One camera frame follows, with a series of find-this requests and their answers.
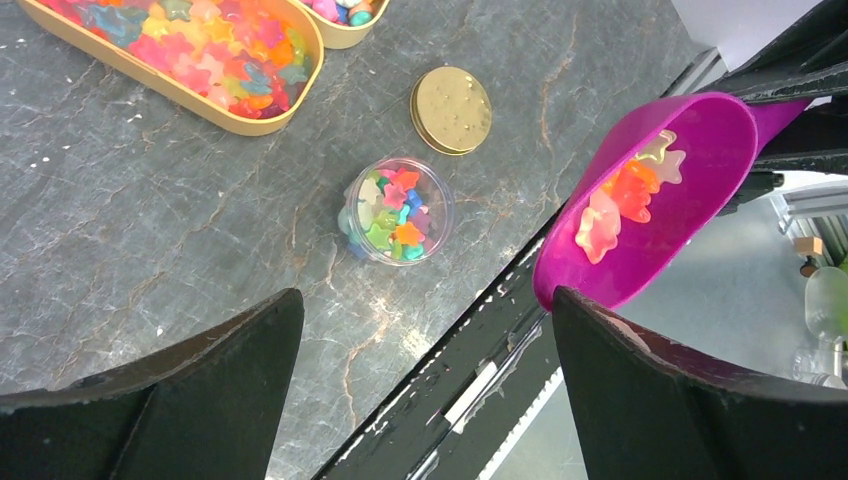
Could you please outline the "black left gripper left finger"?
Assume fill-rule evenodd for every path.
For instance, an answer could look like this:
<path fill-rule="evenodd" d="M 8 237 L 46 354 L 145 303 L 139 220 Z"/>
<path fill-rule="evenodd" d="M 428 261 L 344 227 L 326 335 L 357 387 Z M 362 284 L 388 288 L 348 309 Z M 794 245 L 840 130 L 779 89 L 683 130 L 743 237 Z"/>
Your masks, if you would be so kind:
<path fill-rule="evenodd" d="M 5 479 L 261 479 L 304 325 L 282 290 L 60 390 L 1 399 Z"/>

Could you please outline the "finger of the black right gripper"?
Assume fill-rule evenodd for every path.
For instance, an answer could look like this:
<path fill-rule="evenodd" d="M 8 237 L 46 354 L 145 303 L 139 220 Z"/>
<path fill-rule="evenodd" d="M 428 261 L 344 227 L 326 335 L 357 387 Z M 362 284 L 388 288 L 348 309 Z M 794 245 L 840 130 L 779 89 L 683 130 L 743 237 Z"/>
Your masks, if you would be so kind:
<path fill-rule="evenodd" d="M 822 1 L 742 66 L 703 87 L 752 105 L 847 101 L 847 0 Z"/>
<path fill-rule="evenodd" d="M 847 173 L 845 102 L 830 102 L 804 111 L 771 140 L 719 214 L 734 213 L 739 206 L 774 191 L 783 184 L 784 171 Z"/>

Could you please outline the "gold tin of star candies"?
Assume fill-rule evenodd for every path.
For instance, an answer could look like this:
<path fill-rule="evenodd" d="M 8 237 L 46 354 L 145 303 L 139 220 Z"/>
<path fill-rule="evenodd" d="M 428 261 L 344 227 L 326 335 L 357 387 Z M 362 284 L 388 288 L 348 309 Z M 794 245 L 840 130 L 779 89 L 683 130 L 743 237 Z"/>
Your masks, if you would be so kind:
<path fill-rule="evenodd" d="M 359 44 L 385 12 L 389 0 L 301 0 L 298 4 L 313 17 L 328 49 Z"/>

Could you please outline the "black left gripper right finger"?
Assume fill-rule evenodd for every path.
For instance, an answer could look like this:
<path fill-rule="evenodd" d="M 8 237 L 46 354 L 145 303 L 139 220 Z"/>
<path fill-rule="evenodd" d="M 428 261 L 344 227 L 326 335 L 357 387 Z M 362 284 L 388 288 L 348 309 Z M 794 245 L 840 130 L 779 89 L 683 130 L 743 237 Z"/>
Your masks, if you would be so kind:
<path fill-rule="evenodd" d="M 843 479 L 847 394 L 757 372 L 558 287 L 552 324 L 592 479 Z"/>

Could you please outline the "clear plastic round jar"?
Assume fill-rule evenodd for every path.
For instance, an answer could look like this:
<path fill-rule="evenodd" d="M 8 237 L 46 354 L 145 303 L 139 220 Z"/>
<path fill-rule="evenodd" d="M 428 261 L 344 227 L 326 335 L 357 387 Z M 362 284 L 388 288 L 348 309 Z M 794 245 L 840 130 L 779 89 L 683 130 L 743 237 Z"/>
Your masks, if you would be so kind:
<path fill-rule="evenodd" d="M 355 177 L 343 197 L 338 227 L 360 259 L 416 265 L 439 252 L 453 233 L 452 191 L 419 159 L 375 162 Z"/>

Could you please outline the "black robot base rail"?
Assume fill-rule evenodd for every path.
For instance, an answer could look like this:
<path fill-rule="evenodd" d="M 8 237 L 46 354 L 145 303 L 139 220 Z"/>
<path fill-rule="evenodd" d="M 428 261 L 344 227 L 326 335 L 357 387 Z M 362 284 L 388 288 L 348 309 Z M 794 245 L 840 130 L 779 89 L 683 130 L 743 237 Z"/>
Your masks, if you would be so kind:
<path fill-rule="evenodd" d="M 562 380 L 532 286 L 549 219 L 348 440 L 319 479 L 492 479 Z"/>

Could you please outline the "magenta plastic scoop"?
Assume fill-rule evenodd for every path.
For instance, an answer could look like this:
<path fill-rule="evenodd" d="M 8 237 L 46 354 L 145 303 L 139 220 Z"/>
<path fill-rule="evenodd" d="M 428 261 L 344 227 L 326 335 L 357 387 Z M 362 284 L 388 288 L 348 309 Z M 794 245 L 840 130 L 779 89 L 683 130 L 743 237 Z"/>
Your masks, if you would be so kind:
<path fill-rule="evenodd" d="M 546 235 L 533 272 L 539 304 L 551 310 L 565 286 L 613 309 L 644 290 L 695 233 L 737 192 L 764 146 L 795 120 L 810 99 L 748 105 L 723 92 L 665 97 L 625 115 L 607 134 Z M 646 224 L 623 226 L 618 244 L 591 263 L 575 243 L 591 194 L 661 131 L 685 152 L 683 180 L 649 204 Z"/>

